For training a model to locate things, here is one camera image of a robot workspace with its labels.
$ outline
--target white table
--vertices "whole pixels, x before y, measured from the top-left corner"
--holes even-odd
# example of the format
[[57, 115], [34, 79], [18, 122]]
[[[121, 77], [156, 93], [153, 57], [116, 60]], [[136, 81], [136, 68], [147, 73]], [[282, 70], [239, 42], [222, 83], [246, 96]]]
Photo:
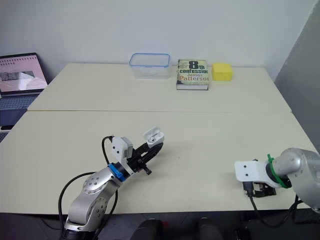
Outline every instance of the white table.
[[[116, 213], [252, 210], [235, 161], [265, 161], [289, 147], [315, 151], [288, 112], [28, 111], [0, 144], [0, 212], [56, 214], [68, 180], [105, 167], [104, 136], [126, 136], [137, 147], [152, 126], [162, 128], [164, 146], [148, 164], [150, 176], [141, 172], [120, 188]], [[64, 213], [83, 182], [65, 193]], [[255, 202], [260, 210], [287, 209], [294, 196], [277, 189]]]
[[176, 90], [176, 69], [170, 79], [134, 79], [125, 64], [70, 63], [28, 110], [291, 112], [262, 67], [234, 67], [232, 81], [210, 81], [209, 91]]

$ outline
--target cable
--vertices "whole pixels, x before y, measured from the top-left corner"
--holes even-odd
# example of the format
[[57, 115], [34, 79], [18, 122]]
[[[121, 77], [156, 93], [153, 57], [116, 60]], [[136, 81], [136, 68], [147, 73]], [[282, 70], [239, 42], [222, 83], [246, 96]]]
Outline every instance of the cable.
[[102, 147], [102, 152], [103, 152], [103, 156], [104, 156], [104, 159], [106, 161], [106, 164], [110, 164], [109, 160], [108, 160], [108, 157], [107, 157], [107, 154], [106, 154], [106, 149], [105, 149], [105, 141], [106, 139], [111, 139], [113, 138], [113, 136], [105, 136], [103, 139], [102, 139], [102, 142], [101, 142], [101, 147]]
[[98, 239], [98, 235], [100, 234], [100, 232], [102, 231], [102, 229], [106, 226], [107, 222], [109, 221], [109, 219], [111, 218], [112, 214], [114, 213], [114, 210], [116, 208], [118, 202], [118, 190], [115, 191], [115, 197], [114, 197], [114, 203], [112, 206], [111, 211], [109, 212], [109, 215], [105, 218], [105, 220], [101, 223], [100, 227], [98, 228], [98, 230], [96, 231], [96, 233], [93, 236], [93, 240], [97, 240]]
[[[101, 141], [101, 147], [102, 147], [102, 152], [106, 161], [106, 164], [110, 164], [107, 154], [106, 154], [106, 149], [105, 149], [105, 141], [106, 139], [111, 140], [113, 138], [113, 136], [105, 136], [102, 141]], [[94, 236], [93, 236], [93, 240], [98, 239], [98, 235], [100, 234], [100, 232], [102, 231], [102, 229], [106, 226], [106, 224], [108, 223], [109, 219], [111, 218], [112, 214], [114, 213], [114, 210], [116, 208], [118, 202], [118, 190], [115, 191], [115, 196], [114, 196], [114, 203], [112, 206], [111, 211], [109, 212], [108, 216], [105, 218], [105, 220], [101, 223], [100, 227], [98, 228], [98, 230], [95, 232]]]
[[43, 222], [44, 225], [46, 225], [48, 228], [52, 230], [60, 230], [60, 228], [50, 226], [49, 223], [47, 223], [44, 219], [40, 218], [40, 220]]
[[[108, 157], [107, 157], [107, 153], [106, 153], [106, 148], [105, 148], [105, 141], [106, 139], [109, 139], [109, 140], [112, 140], [113, 136], [106, 136], [102, 139], [101, 141], [101, 146], [102, 146], [102, 152], [103, 152], [103, 156], [105, 158], [105, 161], [106, 161], [106, 164], [109, 165], [110, 162], [108, 160]], [[62, 197], [67, 189], [67, 187], [75, 180], [77, 180], [78, 178], [81, 178], [83, 176], [86, 176], [86, 175], [92, 175], [94, 174], [95, 172], [86, 172], [86, 173], [83, 173], [83, 174], [80, 174], [78, 176], [75, 176], [74, 178], [72, 178], [62, 189], [61, 193], [60, 193], [60, 196], [59, 196], [59, 200], [58, 200], [58, 213], [59, 213], [59, 222], [60, 222], [60, 235], [62, 236], [63, 235], [63, 232], [64, 232], [64, 220], [63, 220], [63, 214], [62, 214]], [[114, 198], [114, 203], [113, 203], [113, 206], [112, 206], [112, 209], [110, 211], [110, 213], [108, 214], [108, 216], [105, 218], [105, 220], [101, 223], [100, 227], [98, 228], [98, 230], [96, 231], [96, 233], [94, 234], [94, 237], [93, 239], [97, 239], [98, 238], [98, 235], [100, 234], [100, 232], [102, 231], [102, 229], [105, 227], [105, 225], [107, 224], [107, 222], [109, 221], [109, 219], [111, 218], [112, 214], [114, 213], [114, 210], [116, 208], [116, 205], [117, 205], [117, 202], [118, 202], [118, 190], [115, 191], [115, 198]]]
[[297, 207], [297, 205], [303, 203], [302, 200], [294, 201], [294, 203], [293, 203], [293, 204], [290, 206], [290, 208], [288, 209], [288, 211], [287, 211], [284, 219], [282, 219], [280, 222], [278, 222], [278, 223], [276, 223], [276, 224], [269, 224], [269, 223], [266, 222], [266, 221], [263, 219], [263, 217], [260, 215], [260, 213], [259, 213], [259, 211], [258, 211], [258, 209], [257, 209], [257, 206], [256, 206], [256, 204], [255, 204], [255, 202], [254, 202], [253, 197], [252, 197], [252, 196], [249, 196], [249, 198], [250, 198], [250, 201], [251, 201], [251, 203], [252, 203], [252, 206], [253, 206], [253, 208], [254, 208], [255, 214], [257, 215], [258, 219], [260, 220], [260, 222], [261, 222], [262, 224], [266, 225], [266, 226], [269, 227], [269, 228], [278, 228], [278, 227], [282, 226], [282, 225], [287, 221], [287, 219], [288, 219], [289, 216], [290, 216], [290, 213]]
[[[297, 202], [299, 200], [299, 197], [298, 195], [295, 195], [295, 200], [294, 202]], [[319, 221], [317, 220], [306, 220], [306, 221], [296, 221], [296, 213], [297, 213], [297, 207], [295, 207], [293, 210], [292, 210], [292, 222], [294, 224], [297, 224], [297, 225], [304, 225], [304, 224], [320, 224]]]
[[62, 197], [64, 196], [64, 193], [67, 189], [67, 187], [75, 180], [77, 180], [78, 178], [81, 178], [83, 176], [86, 176], [86, 175], [91, 175], [91, 174], [94, 174], [95, 172], [94, 171], [91, 171], [91, 172], [86, 172], [86, 173], [82, 173], [78, 176], [75, 176], [74, 178], [72, 178], [70, 181], [68, 181], [68, 183], [63, 187], [61, 193], [60, 193], [60, 196], [59, 196], [59, 200], [58, 200], [58, 212], [59, 212], [59, 221], [60, 221], [60, 235], [62, 236], [62, 234], [64, 233], [64, 220], [63, 220], [63, 215], [62, 215], [62, 207], [61, 207], [61, 203], [62, 203]]

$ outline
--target blue ring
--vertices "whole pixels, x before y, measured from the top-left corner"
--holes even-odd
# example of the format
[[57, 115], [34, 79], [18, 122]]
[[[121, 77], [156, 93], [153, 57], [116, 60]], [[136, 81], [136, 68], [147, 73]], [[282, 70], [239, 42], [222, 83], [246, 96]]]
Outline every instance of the blue ring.
[[112, 165], [112, 163], [110, 163], [108, 167], [110, 168], [111, 172], [116, 176], [116, 178], [119, 179], [121, 182], [124, 182], [126, 180], [125, 176], [121, 172], [119, 172], [118, 169], [116, 169], [116, 167]]

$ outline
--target gray wall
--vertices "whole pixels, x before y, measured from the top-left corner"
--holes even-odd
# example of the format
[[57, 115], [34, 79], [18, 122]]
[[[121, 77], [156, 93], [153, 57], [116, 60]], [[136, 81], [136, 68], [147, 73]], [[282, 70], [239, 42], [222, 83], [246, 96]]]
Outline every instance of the gray wall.
[[275, 84], [320, 152], [320, 2], [314, 7]]

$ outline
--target laptop keyboard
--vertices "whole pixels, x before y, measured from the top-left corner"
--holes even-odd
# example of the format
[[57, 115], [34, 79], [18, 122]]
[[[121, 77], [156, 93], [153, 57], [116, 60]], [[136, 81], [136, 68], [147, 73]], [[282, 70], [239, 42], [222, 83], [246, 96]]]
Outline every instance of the laptop keyboard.
[[0, 143], [5, 138], [5, 136], [7, 136], [7, 134], [8, 134], [8, 132], [0, 132]]
[[0, 99], [0, 110], [26, 109], [36, 98], [37, 95], [3, 97]]

